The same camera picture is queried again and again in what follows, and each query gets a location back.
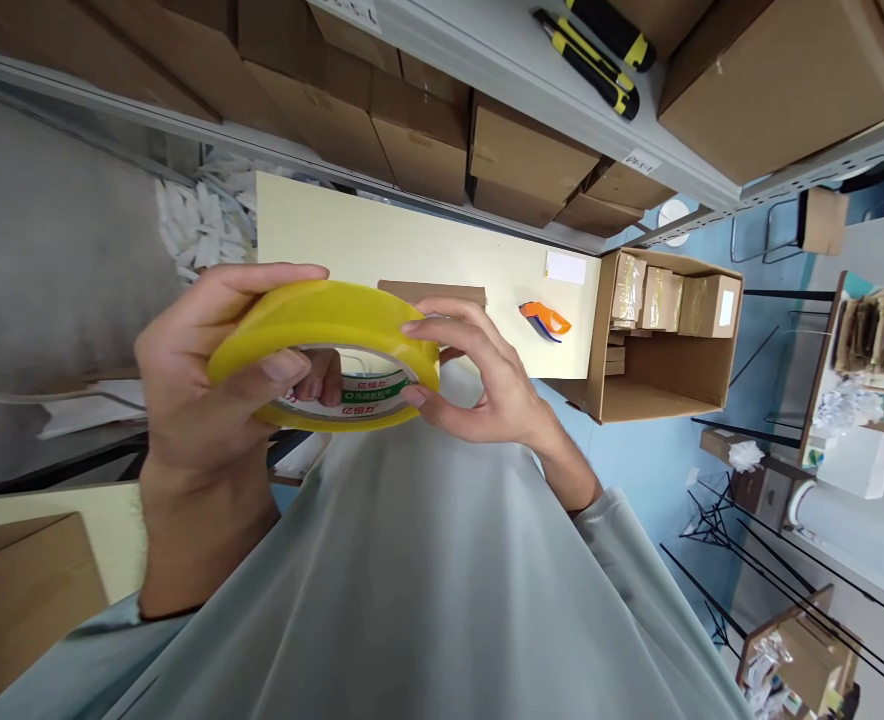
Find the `forearm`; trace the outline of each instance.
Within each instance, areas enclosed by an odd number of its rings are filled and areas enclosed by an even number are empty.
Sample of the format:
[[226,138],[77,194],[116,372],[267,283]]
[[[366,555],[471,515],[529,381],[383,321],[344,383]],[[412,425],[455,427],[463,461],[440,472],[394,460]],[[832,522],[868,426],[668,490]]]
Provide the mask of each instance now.
[[533,444],[545,480],[570,514],[581,512],[602,497],[602,485],[573,442],[569,434],[553,416],[553,422],[540,440]]
[[223,475],[189,478],[146,460],[148,553],[139,597],[146,619],[204,604],[278,521],[264,460],[256,455]]

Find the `hand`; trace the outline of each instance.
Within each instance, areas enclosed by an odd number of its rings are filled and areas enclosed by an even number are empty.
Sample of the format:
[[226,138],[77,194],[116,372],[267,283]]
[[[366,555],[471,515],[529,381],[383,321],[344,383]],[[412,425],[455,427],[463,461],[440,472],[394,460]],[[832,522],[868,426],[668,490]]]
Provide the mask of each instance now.
[[300,400],[339,403],[342,378],[334,350],[281,350],[215,388],[206,374],[209,357],[260,295],[328,275],[317,265],[220,265],[146,328],[135,352],[149,415],[147,468],[164,470],[173,487],[179,478],[197,487],[255,468],[264,477],[266,443],[278,428],[254,419],[256,410],[293,387]]
[[519,354],[505,341],[495,324],[476,303],[456,298],[426,298],[415,306],[426,318],[402,326],[416,340],[448,345],[441,359],[468,355],[482,373],[484,392],[471,410],[452,405],[421,385],[402,390],[436,427],[469,442],[517,442],[539,452],[564,431],[549,404],[539,397],[526,376]]

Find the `yellow tape roll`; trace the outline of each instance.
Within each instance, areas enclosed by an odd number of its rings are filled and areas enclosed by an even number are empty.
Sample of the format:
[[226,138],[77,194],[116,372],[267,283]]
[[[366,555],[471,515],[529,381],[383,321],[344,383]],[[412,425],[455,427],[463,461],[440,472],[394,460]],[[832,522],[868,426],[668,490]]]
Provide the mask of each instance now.
[[283,285],[265,295],[209,361],[217,385],[246,365],[282,348],[345,348],[390,361],[392,372],[342,376],[342,402],[327,408],[289,393],[256,417],[280,427],[315,432],[360,432],[398,425],[418,415],[399,391],[410,383],[439,389],[439,347],[399,330],[424,316],[382,290],[334,280]]

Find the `light blue sleeve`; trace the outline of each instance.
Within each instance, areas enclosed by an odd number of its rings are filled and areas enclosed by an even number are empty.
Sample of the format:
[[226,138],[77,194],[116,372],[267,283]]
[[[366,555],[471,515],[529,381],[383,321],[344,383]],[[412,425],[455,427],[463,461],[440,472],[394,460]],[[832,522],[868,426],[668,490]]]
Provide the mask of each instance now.
[[575,527],[646,638],[663,677],[732,718],[748,705],[705,629],[618,488],[575,518]]
[[138,597],[106,608],[39,658],[0,695],[0,720],[105,715],[194,617],[145,622]]

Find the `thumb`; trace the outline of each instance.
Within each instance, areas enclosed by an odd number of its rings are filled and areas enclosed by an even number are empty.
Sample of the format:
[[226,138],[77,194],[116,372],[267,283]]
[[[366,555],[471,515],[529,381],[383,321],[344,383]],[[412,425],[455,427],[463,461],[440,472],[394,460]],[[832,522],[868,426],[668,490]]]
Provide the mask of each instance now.
[[437,392],[422,385],[402,388],[402,398],[414,408],[429,425],[445,430],[450,435],[477,442],[474,437],[478,418],[471,410],[453,405]]
[[223,422],[244,422],[263,405],[285,395],[311,369],[312,363],[302,353],[279,350],[227,377],[206,395],[205,405]]

